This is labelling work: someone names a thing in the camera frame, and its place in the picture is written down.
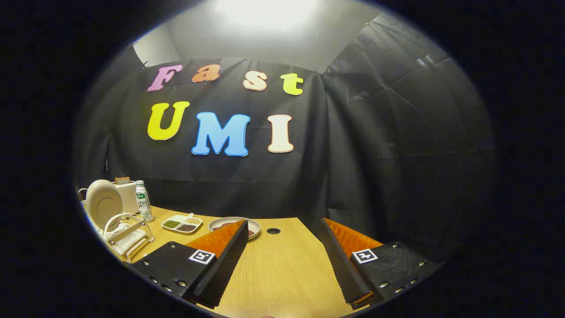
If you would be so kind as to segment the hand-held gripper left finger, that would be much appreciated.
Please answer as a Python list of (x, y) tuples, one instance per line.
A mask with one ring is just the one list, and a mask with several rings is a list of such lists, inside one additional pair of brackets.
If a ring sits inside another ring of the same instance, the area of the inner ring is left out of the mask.
[(131, 269), (165, 292), (213, 309), (248, 240), (248, 221), (238, 220), (186, 244), (167, 242)]

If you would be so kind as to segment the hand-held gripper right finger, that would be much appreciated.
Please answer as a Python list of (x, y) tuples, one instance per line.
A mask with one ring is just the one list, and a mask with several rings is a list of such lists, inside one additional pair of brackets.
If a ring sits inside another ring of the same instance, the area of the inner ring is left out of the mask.
[(326, 218), (320, 220), (319, 241), (345, 302), (354, 310), (398, 297), (442, 266), (407, 244), (380, 243)]

